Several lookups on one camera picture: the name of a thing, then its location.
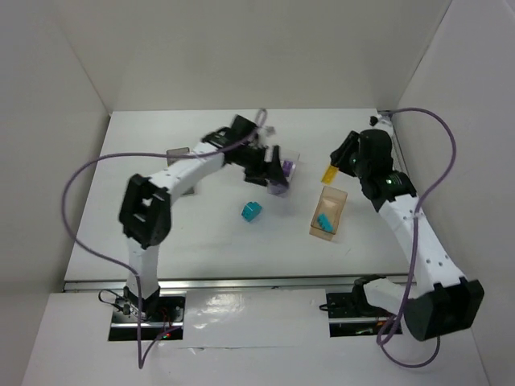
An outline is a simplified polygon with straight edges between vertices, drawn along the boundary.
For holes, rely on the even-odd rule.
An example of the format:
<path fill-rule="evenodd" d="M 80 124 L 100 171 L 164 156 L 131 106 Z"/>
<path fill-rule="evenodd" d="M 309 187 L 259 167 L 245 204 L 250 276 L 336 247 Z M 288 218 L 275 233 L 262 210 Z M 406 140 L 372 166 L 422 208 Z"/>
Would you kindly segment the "purple rounded lego brick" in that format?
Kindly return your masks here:
<path fill-rule="evenodd" d="M 289 178 L 295 164 L 291 160 L 284 160 L 282 162 L 282 172 L 286 178 Z"/>

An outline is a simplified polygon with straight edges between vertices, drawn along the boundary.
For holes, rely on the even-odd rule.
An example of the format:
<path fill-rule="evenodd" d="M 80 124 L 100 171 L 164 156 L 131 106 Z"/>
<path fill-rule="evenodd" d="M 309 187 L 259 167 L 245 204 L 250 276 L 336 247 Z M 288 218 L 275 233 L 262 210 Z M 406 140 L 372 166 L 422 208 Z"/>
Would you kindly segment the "purple sloped lego brick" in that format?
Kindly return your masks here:
<path fill-rule="evenodd" d="M 288 190 L 288 187 L 281 185 L 281 184 L 270 184 L 268 186 L 268 192 L 271 195 L 283 195 Z"/>

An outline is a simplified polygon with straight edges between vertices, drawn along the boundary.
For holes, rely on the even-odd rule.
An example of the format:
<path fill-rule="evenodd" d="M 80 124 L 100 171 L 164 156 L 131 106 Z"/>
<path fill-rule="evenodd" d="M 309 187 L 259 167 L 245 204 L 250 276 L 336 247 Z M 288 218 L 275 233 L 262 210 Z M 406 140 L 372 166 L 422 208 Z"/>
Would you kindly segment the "yellow lego plate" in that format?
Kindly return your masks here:
<path fill-rule="evenodd" d="M 331 185 L 338 173 L 339 168 L 337 166 L 329 165 L 321 178 L 321 183 Z"/>

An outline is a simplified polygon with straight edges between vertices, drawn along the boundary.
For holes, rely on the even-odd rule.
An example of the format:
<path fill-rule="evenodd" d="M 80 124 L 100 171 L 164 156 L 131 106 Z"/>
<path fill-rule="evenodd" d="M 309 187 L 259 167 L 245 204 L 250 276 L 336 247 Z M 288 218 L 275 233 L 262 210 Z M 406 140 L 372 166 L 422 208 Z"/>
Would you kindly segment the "teal lego figure piece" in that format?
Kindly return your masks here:
<path fill-rule="evenodd" d="M 262 206 L 258 202 L 248 202 L 242 209 L 241 217 L 248 223 L 254 221 L 262 211 Z"/>

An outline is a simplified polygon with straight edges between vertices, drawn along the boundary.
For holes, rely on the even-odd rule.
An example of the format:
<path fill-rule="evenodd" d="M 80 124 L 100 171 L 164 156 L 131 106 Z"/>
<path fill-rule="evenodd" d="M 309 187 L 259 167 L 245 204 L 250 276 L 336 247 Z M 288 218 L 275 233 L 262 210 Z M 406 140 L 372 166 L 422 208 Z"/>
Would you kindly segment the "teal lego brick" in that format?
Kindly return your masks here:
<path fill-rule="evenodd" d="M 316 223 L 319 225 L 319 228 L 322 231 L 331 234 L 334 233 L 334 225 L 325 213 L 318 214 L 318 216 L 316 217 Z"/>

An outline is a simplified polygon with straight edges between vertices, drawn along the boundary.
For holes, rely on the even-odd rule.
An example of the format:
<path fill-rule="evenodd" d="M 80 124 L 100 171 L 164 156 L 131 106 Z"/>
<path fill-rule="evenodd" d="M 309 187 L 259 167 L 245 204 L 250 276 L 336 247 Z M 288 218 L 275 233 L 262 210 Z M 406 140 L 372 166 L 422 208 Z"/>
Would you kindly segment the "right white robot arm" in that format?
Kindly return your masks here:
<path fill-rule="evenodd" d="M 419 197 L 409 177 L 393 168 L 393 144 L 382 129 L 352 131 L 331 155 L 338 171 L 359 179 L 364 196 L 389 225 L 415 282 L 415 293 L 386 277 L 368 275 L 354 282 L 352 294 L 364 310 L 400 312 L 418 341 L 468 329 L 484 298 L 477 280 L 468 280 L 454 264 L 418 208 Z"/>

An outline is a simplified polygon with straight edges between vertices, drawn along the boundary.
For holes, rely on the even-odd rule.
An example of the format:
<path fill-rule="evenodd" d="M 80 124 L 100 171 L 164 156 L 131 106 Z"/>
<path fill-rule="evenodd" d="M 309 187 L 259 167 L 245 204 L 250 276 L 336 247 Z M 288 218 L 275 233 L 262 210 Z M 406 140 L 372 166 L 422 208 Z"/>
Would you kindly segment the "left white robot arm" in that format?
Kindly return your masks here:
<path fill-rule="evenodd" d="M 159 246 L 172 228 L 172 206 L 184 192 L 228 164 L 242 167 L 247 183 L 288 187 L 279 146 L 266 146 L 258 130 L 236 115 L 230 126 L 206 134 L 168 168 L 129 179 L 118 219 L 129 249 L 124 296 L 139 312 L 148 315 L 157 306 Z"/>

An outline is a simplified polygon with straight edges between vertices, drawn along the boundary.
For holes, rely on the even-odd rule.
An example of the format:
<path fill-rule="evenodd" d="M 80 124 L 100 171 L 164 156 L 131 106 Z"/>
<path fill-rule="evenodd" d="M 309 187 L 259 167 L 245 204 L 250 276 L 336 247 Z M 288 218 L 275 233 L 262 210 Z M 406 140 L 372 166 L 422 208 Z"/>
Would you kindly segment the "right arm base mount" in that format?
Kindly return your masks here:
<path fill-rule="evenodd" d="M 358 306 L 349 292 L 326 293 L 326 302 L 319 309 L 328 316 L 331 338 L 377 335 L 391 316 L 377 307 Z"/>

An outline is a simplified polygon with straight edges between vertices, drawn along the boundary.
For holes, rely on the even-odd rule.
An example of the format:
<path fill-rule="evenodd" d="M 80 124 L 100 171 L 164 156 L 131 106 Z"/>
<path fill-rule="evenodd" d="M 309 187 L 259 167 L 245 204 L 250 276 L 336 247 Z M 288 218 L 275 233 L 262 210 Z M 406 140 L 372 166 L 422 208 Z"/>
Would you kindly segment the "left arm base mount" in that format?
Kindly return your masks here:
<path fill-rule="evenodd" d="M 125 342 L 137 340 L 138 309 L 111 289 L 102 289 L 98 300 L 112 307 L 108 340 Z M 152 314 L 142 316 L 142 341 L 152 341 L 167 332 L 161 340 L 183 339 L 183 318 L 186 305 L 184 294 L 161 297 Z"/>

